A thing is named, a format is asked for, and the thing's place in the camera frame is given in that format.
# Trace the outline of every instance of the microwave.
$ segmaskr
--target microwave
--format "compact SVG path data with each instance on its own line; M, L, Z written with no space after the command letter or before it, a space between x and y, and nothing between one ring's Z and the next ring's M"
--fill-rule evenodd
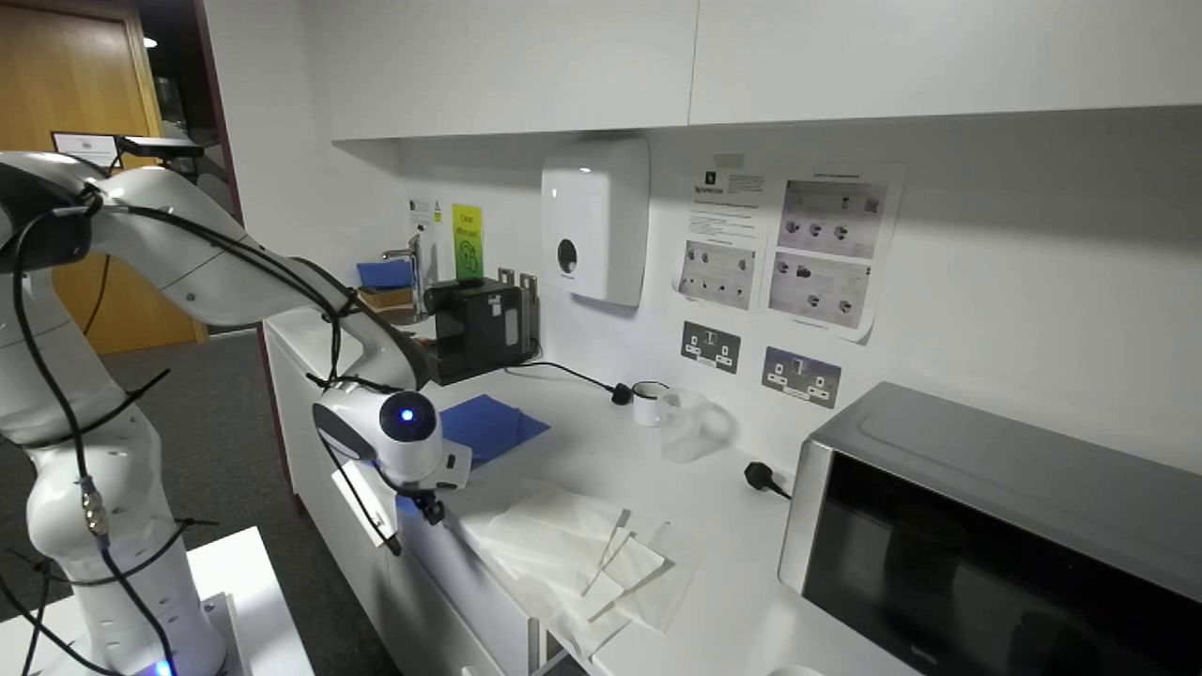
M937 676L1197 676L1202 476L879 385L800 451L780 581Z

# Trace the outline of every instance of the wire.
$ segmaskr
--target wire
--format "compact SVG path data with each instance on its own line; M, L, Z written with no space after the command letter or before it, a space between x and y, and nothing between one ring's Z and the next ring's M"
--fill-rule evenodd
M190 525L202 525L199 518L179 518L173 536L165 536L165 546L158 546L144 565L120 573L120 578L134 578L140 573L155 566L165 551L173 551L173 546L190 530ZM111 578L66 578L66 588L111 588Z
M366 303L366 302L362 302L348 286L341 286L326 267L319 267L319 262L311 262L311 258L301 258L301 256L296 256L296 262L307 267L307 272L314 272L326 286L341 291L341 295L344 295L344 313L369 316L369 321L378 327L378 334L386 334L386 339L407 352L418 389L427 379L423 352L413 349L413 342L403 339L378 313L371 313L371 303Z
M36 573L41 573L41 596L36 596L36 613L33 616L41 624L46 620L46 600L50 600L50 566L46 566L46 560L36 565ZM24 676L33 668L36 638L41 638L41 631L30 631Z
M567 364L558 364L558 360L527 360L527 364L520 364L520 367L556 367L556 374L567 374L567 375L575 375L575 379L581 379L581 385L595 385L595 389L601 389L601 391L612 391L612 385L595 379L595 375L585 375L585 374L575 374L575 367L567 367Z
M567 367L567 364L558 364L558 360L527 360L527 364L520 364L520 367L556 367L556 374L567 374L567 375L575 375L575 379L581 379L581 385L591 385L591 389L607 391L607 402L617 402L617 405L626 405L630 400L646 400L641 391L630 391L626 385L604 385L604 379L595 379L595 375L585 375L585 374L575 374L575 367Z
M322 316L329 321L329 331L336 331L336 334L329 334L329 375L326 375L326 385L339 379L341 316L344 316L344 308L352 308L352 295L348 295L341 283L336 283L336 291L341 291L341 295L348 297L348 303L344 303L344 308L336 308L319 291L311 291L311 286L307 286L296 272L291 272L283 258L275 258L275 256L267 256L267 251L258 251L258 250L250 250L250 245L244 245L244 240L237 240L237 238L213 235L213 231L205 231L205 227L199 227L199 221L187 221L187 217L179 217L179 216L168 216L168 212L149 212L149 208L132 208L132 202L126 202L124 212L126 212L126 216L140 216L140 217L165 221L165 227L173 227L173 231L183 231L183 235L205 240L209 250L223 250L223 251L237 256L240 262L263 272L267 278L291 286L293 295L301 295L301 297L311 302L314 308L322 308Z
M26 245L30 238L36 235L41 221L50 221L58 212L46 212L36 217L30 217L13 250L13 308L14 308L14 321L20 321L20 334L26 342L26 352L36 367L36 375L46 379L46 389L53 391L58 405L64 411L66 417L66 430L70 430L70 447L75 447L75 471L78 471L78 493L84 493L84 518L85 518L85 530L99 536L99 551L109 566L109 574L120 581L120 589L126 595L126 600L144 613L144 620L149 624L149 631L158 635L160 641L160 658L168 667L168 674L178 674L178 658L173 658L173 646L158 624L158 616L145 608L145 600L132 589L132 581L120 574L111 551L109 551L109 516L104 516L104 499L85 471L85 451L84 451L84 430L78 430L78 417L70 411L70 400L64 396L61 379L53 375L53 367L46 364L46 352L33 339L33 324L30 324L30 313L26 313L26 295L24 295L24 283L26 283Z
M109 275L111 275L111 256L104 256L100 291L99 291L99 302L94 302L89 313L85 313L84 334L89 334L89 331L99 327L99 316L100 316L104 297L109 297Z
M84 668L89 674L100 674L100 676L120 676L111 668L100 668L94 667L89 658L75 654L70 641L64 641L58 631L50 631L13 589L8 581L0 578L0 596L36 631L46 635L53 646L61 646L70 663L78 663Z
M173 367L160 367L155 374L155 379L145 379L144 389L126 391L120 405L111 405L104 417L84 424L84 437L104 430L111 417L120 417L126 405L134 405L140 400L145 400L165 375L173 375ZM26 444L26 447L50 447L50 444L64 444L70 437L53 437L53 440L36 440L36 444Z

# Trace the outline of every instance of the black cable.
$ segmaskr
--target black cable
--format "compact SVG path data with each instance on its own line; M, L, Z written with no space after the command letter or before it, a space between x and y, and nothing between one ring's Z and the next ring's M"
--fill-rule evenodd
M326 267L319 267L319 262L311 262L311 258L303 258L303 256L296 256L296 262L301 267L307 267L307 272L314 272L326 286L336 286L336 291L341 291L344 295L344 316L348 313L362 313L362 316L369 316L376 327L378 327L378 334L386 334L398 349L403 349L403 359L409 360L409 367L413 367L413 379L418 379L418 389L427 379L427 374L423 374L423 352L407 339L407 334L398 334L371 303L366 303L348 286L341 286Z
M267 256L267 251L258 251L258 250L250 250L250 245L244 245L244 240L237 240L237 238L213 235L213 231L205 231L205 227L199 227L199 221L187 221L187 217L179 217L179 216L168 216L168 212L149 212L149 208L124 208L124 212L126 212L126 216L140 216L140 217L155 217L155 221L178 227L178 231L205 240L209 250L223 250L223 251L237 256L240 262L263 272L267 278L291 286L293 295L301 295L301 297L311 302L314 308L322 308L322 316L326 316L326 324L329 324L329 331L336 331L336 334L329 334L329 375L326 375L326 385L339 379L339 360L341 360L341 316L352 308L352 295L348 295L341 283L336 283L336 291L341 291L341 295L348 297L348 303L344 303L344 308L336 308L319 291L311 291L311 286L307 286L296 272L291 272L283 258L275 258L275 256Z
M99 551L109 566L109 574L120 581L120 589L126 595L126 600L144 613L144 620L149 624L149 631L158 635L160 641L160 654L165 654L165 667L168 674L178 674L178 658L173 658L173 646L165 641L165 631L158 624L158 616L145 608L145 600L132 589L126 578L120 578L120 566L109 551L109 516L104 516L104 499L85 471L85 451L84 451L84 430L78 430L78 417L70 411L70 400L64 396L61 379L53 375L53 367L46 364L46 352L33 339L33 324L30 324L30 313L26 313L26 295L24 295L24 283L26 283L26 245L30 238L36 235L36 227L53 217L53 212L30 217L13 250L13 308L14 308L14 321L20 321L20 334L26 342L26 352L36 367L36 375L46 379L46 389L53 391L58 405L64 411L66 417L66 430L70 430L70 447L75 447L75 471L78 471L78 493L84 493L84 518L85 518L85 530L99 536Z
M120 400L120 405L111 405L104 417L84 424L84 437L104 430L104 424L109 424L111 417L120 417L126 405L134 405L140 400L145 400L165 375L173 375L173 367L155 374L155 379L145 379L144 389L126 391L126 396ZM64 444L64 440L70 440L70 437L36 440L36 444L26 444L26 447L50 447L50 444Z
M604 385L604 379L595 379L595 375L585 375L585 374L575 374L575 367L567 367L567 364L558 364L558 360L527 360L527 364L515 364L515 367L556 367L556 374L567 374L567 375L575 375L575 379L581 379L581 385L591 385L591 389L607 391L607 402L617 402L617 405L626 405L630 400L641 400L641 396L630 391L626 385Z
M745 480L746 480L756 493L779 493L780 499L794 499L794 498L779 486L773 471L761 467L761 461L746 461L746 467L745 467Z
M205 518L178 518L178 530L165 546L158 546L144 565L120 573L124 578L134 578L140 573L155 566L190 525L219 525L219 521L205 521ZM8 549L8 555L30 565L30 566L46 566L36 560L26 560L24 551ZM50 573L50 581L64 581L64 588L111 588L115 578L61 578Z
M50 606L50 566L46 566L46 560L36 565L36 573L41 573L41 596L36 596L33 620L41 624L46 620L46 606ZM36 638L41 638L41 631L30 631L24 676L30 676L30 668L33 668Z
M89 334L89 331L99 327L99 316L100 316L104 297L109 297L109 275L111 275L111 256L104 256L100 291L99 291L99 302L94 302L89 313L85 313L84 334Z
M46 635L53 646L61 646L70 663L78 663L84 668L89 674L100 674L100 676L120 676L111 668L100 668L94 663L85 663L84 654L70 651L70 641L64 641L58 631L50 631L13 589L8 581L0 578L0 596L36 631Z
M165 663L168 676L179 676L173 641L168 641L165 629L158 624L158 616L145 608L145 600L140 596L140 589L134 589L134 588L126 581L126 574L115 566L115 560L111 560L109 549L100 549L100 560L104 560L104 566L111 573L111 578L115 578L115 588L124 589L124 596L145 616L155 638L160 641L160 654L165 654L160 663Z
M173 530L173 536L165 536L165 546L158 546L144 565L120 573L120 578L134 578L140 573L155 566L165 551L173 551L173 546L178 546L190 525L199 525L199 518L179 518L178 530ZM111 588L111 581L115 581L115 574L111 574L111 578L66 578L66 588Z
M391 555L403 555L403 540L393 535L386 536L378 530L378 521L371 518L366 498L352 487L352 480L348 480L344 467L339 461L336 447L326 444L326 437L319 437L319 444L322 444L326 460L336 461L341 486L348 487L352 503L362 508L366 521L376 530L376 536L386 546Z

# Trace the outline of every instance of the wall socket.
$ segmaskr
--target wall socket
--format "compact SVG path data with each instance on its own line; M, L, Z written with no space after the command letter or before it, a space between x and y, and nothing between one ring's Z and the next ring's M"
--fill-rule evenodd
M523 275L523 272L512 272L512 267L496 267L496 283L523 286L523 291L536 295L536 278Z
M685 324L680 334L680 359L715 364L717 374L740 374L740 347L745 342L738 334L701 324Z
M834 411L843 367L789 349L761 352L761 389Z

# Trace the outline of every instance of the black microwave window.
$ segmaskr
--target black microwave window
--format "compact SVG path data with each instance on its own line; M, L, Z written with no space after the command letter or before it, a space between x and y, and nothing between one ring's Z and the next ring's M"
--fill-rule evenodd
M805 596L933 676L1197 676L1202 608L834 454Z

